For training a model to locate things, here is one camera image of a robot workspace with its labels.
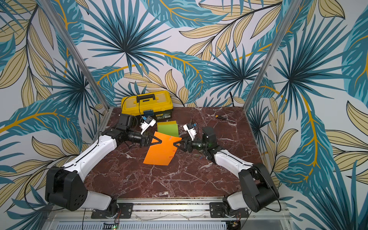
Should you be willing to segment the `lime green paper sheet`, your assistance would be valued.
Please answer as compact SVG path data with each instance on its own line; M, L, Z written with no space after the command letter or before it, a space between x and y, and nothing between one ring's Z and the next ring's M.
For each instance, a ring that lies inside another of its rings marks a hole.
M158 132L172 136L172 137L179 137L179 129L177 124L158 124Z

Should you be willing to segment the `yellow paper sheet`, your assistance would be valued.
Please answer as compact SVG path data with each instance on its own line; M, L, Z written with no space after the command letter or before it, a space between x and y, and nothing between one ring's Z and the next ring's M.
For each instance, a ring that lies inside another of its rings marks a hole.
M165 125L176 125L177 122L176 121L166 121L166 122L158 122L157 125L158 126L165 126Z

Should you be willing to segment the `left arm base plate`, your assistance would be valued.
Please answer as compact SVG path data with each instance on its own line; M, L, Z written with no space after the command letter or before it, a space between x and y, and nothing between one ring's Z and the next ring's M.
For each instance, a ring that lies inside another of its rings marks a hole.
M130 219L133 203L113 203L107 210L94 209L91 219Z

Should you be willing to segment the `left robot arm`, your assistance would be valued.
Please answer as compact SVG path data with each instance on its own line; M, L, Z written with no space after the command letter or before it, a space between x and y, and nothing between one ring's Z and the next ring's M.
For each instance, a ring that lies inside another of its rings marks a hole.
M152 117L144 117L141 131L133 130L137 118L121 114L119 121L102 132L101 136L78 157L61 167L52 167L46 175L45 200L69 211L93 209L113 218L119 213L117 200L110 195L87 190L84 180L88 173L110 152L124 142L141 147L161 144L162 141L144 132L156 124Z

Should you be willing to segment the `orange paper sheet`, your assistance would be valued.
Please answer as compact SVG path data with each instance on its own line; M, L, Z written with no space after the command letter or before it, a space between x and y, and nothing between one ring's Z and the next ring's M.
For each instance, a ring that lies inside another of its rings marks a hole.
M177 147L174 146L174 143L181 141L182 138L169 136L160 132L155 132L154 137L160 139L162 143L149 147L143 163L168 166L177 151Z

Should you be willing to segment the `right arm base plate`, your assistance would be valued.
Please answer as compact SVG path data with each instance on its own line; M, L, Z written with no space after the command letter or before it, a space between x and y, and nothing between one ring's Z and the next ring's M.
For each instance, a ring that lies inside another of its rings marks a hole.
M209 204L211 218L246 218L249 217L248 208L233 210L225 202L211 202Z

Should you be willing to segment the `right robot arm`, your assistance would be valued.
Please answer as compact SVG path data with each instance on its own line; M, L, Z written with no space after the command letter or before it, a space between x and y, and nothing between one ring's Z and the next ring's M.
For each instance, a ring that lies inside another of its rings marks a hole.
M202 138L195 137L192 131L188 131L188 134L189 137L173 145L185 152L202 152L207 160L225 168L239 179L240 192L222 199L220 210L225 216L233 217L237 211L245 209L259 212L271 203L279 201L278 189L263 163L244 161L221 147L212 127L202 129Z

